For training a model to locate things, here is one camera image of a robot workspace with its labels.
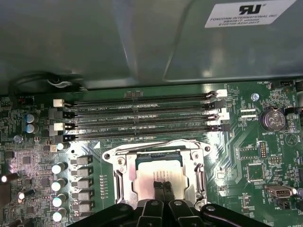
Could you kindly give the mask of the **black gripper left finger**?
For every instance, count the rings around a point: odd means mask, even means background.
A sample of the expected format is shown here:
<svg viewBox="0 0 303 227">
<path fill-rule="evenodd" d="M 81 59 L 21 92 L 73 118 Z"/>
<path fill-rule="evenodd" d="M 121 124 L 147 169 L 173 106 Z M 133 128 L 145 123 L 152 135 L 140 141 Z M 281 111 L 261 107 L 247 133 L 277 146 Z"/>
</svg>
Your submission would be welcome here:
<svg viewBox="0 0 303 227">
<path fill-rule="evenodd" d="M 134 209 L 125 203 L 115 204 L 73 224 L 72 227 L 161 227 L 164 212 L 164 183 L 154 182 L 154 199 L 142 201 Z"/>
</svg>

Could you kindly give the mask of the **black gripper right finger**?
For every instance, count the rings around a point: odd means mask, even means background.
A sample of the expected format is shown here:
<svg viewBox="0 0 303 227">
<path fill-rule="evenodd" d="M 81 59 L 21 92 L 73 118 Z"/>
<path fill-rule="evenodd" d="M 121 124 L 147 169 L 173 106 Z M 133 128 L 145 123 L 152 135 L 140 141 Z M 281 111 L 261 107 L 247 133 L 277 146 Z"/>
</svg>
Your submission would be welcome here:
<svg viewBox="0 0 303 227">
<path fill-rule="evenodd" d="M 196 210 L 185 200 L 177 200 L 170 182 L 164 182 L 164 198 L 178 227 L 266 227 L 267 225 L 217 204 Z"/>
</svg>

